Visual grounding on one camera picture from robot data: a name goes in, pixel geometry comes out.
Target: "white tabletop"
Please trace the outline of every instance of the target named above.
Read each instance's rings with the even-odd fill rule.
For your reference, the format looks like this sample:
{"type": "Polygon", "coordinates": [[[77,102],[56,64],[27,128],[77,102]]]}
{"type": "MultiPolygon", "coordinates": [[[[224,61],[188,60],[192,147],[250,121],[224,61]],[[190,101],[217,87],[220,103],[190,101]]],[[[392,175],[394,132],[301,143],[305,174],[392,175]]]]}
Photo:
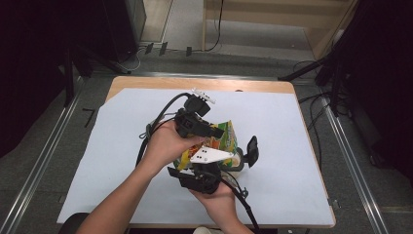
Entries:
{"type": "MultiPolygon", "coordinates": [[[[99,110],[85,155],[73,178],[57,222],[89,213],[133,170],[146,124],[176,95],[188,91],[124,89],[99,110]]],[[[335,217],[294,94],[213,92],[204,117],[211,123],[232,120],[239,147],[246,151],[257,136],[257,163],[245,167],[239,183],[263,227],[332,227],[335,217]]],[[[169,110],[183,106],[185,97],[169,110]]],[[[251,224],[244,207],[237,213],[251,224]]],[[[143,196],[132,224],[151,227],[213,225],[204,207],[164,168],[143,196]]]]}

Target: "person's right hand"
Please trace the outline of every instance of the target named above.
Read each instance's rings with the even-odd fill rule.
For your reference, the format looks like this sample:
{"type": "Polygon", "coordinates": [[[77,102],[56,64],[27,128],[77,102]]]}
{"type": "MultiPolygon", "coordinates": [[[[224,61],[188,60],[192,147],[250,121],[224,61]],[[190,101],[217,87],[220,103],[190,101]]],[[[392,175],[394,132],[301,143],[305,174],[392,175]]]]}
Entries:
{"type": "Polygon", "coordinates": [[[189,190],[204,205],[207,214],[224,233],[252,233],[237,217],[235,195],[224,183],[212,194],[189,190]]]}

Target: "gray floor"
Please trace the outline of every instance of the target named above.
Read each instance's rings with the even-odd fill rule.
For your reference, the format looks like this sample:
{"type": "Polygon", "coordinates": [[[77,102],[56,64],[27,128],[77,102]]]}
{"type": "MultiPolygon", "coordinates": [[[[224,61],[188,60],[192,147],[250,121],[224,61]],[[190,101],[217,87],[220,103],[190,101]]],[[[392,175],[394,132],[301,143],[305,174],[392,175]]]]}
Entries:
{"type": "MultiPolygon", "coordinates": [[[[170,23],[170,26],[177,26],[177,24],[170,23]]],[[[292,40],[293,38],[285,39],[288,42],[285,44],[286,47],[291,45],[292,40]]],[[[302,46],[303,52],[308,55],[309,50],[304,48],[305,44],[302,46]]],[[[252,57],[254,56],[252,54],[248,56],[238,54],[240,50],[244,52],[243,48],[233,47],[233,49],[231,53],[222,53],[222,55],[194,54],[188,58],[185,57],[184,52],[167,52],[161,57],[156,52],[146,56],[142,54],[140,55],[141,65],[132,75],[148,74],[145,72],[152,72],[152,75],[163,75],[159,72],[166,72],[177,74],[177,76],[179,73],[212,74],[242,76],[245,79],[276,80],[275,77],[291,73],[297,61],[309,59],[304,54],[291,51],[284,51],[286,54],[278,54],[277,57],[267,57],[265,53],[260,57],[258,55],[252,57]]],[[[125,65],[133,67],[136,65],[136,60],[131,59],[125,65]]],[[[82,109],[99,109],[104,104],[110,84],[116,76],[97,63],[94,64],[94,67],[95,72],[92,78],[86,79],[79,102],[22,217],[17,233],[57,233],[60,228],[60,225],[56,224],[56,219],[94,126],[93,118],[85,128],[90,112],[82,109]]],[[[304,79],[297,79],[293,82],[298,98],[319,93],[319,88],[314,85],[315,76],[316,73],[312,72],[305,75],[304,79]]],[[[15,197],[24,185],[45,145],[62,111],[63,103],[64,93],[51,103],[48,110],[32,126],[21,144],[0,159],[1,223],[5,220],[15,197]]],[[[307,123],[310,122],[309,105],[309,102],[305,102],[301,106],[303,117],[307,123]]],[[[314,110],[318,112],[320,109],[321,103],[318,102],[314,110]]],[[[370,189],[383,212],[390,232],[413,233],[410,231],[413,229],[411,223],[413,219],[413,189],[409,181],[393,169],[380,170],[371,166],[368,151],[353,121],[347,116],[341,116],[340,121],[370,189]]],[[[343,153],[325,115],[319,119],[317,127],[322,146],[321,167],[325,186],[330,198],[338,200],[341,208],[334,210],[337,218],[335,227],[332,229],[313,229],[311,233],[374,233],[344,161],[343,153]]],[[[310,131],[310,137],[318,155],[313,131],[310,131]]],[[[305,229],[282,228],[280,233],[305,233],[305,229]]]]}

